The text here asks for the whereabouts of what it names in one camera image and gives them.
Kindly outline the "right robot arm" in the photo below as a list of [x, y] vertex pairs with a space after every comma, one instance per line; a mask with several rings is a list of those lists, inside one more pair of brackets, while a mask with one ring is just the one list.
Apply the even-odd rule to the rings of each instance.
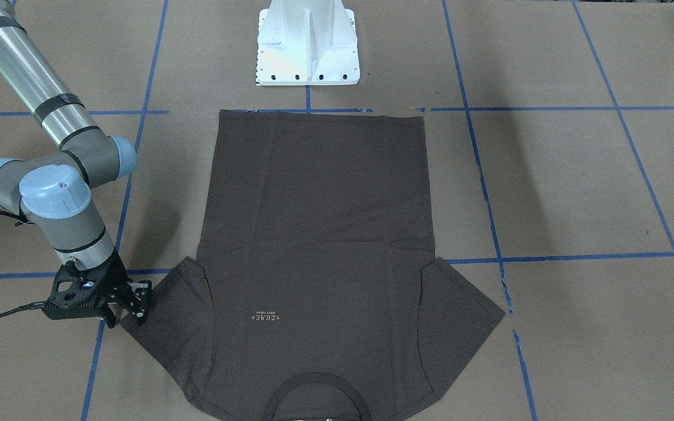
[[30, 40], [11, 1], [0, 1], [0, 75], [53, 142], [48, 154], [0, 159], [0, 211], [39, 227], [60, 262], [48, 296], [20, 309], [115, 327], [119, 307], [142, 325], [152, 283], [129, 277], [92, 196], [135, 170], [134, 145], [101, 129]]

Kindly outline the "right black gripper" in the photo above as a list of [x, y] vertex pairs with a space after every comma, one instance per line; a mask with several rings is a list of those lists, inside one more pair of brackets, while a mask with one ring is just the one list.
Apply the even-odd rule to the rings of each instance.
[[117, 320], [110, 305], [116, 304], [141, 327], [150, 312], [152, 292], [152, 281], [130, 279], [118, 252], [113, 251], [92, 269], [79, 270], [72, 261], [62, 265], [41, 310], [51, 320], [100, 317], [113, 329]]

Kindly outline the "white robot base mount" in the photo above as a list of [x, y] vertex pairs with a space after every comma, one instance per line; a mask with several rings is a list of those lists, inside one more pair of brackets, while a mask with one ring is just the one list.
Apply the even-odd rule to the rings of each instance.
[[344, 2], [272, 1], [257, 23], [257, 85], [359, 83], [356, 18]]

